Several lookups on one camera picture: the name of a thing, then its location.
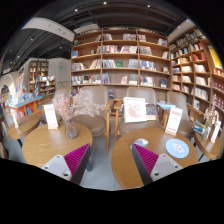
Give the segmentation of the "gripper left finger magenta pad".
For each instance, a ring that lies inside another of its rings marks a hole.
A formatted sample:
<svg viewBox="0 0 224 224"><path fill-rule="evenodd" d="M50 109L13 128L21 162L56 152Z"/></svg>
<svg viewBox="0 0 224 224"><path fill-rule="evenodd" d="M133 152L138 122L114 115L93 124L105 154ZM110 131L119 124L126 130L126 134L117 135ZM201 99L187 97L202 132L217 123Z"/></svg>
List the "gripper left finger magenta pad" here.
<svg viewBox="0 0 224 224"><path fill-rule="evenodd" d="M79 185L87 168L90 153L90 144L86 144L65 156L54 156L42 169Z"/></svg>

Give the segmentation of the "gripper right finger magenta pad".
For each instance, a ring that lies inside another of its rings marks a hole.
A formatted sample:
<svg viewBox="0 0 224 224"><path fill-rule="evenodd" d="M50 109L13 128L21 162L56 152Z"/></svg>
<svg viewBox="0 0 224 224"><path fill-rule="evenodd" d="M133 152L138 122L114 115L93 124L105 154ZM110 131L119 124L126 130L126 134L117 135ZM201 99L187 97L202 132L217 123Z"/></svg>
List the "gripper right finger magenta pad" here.
<svg viewBox="0 0 224 224"><path fill-rule="evenodd" d="M132 144L132 155L144 185L182 169L182 166L167 154L158 155L137 144Z"/></svg>

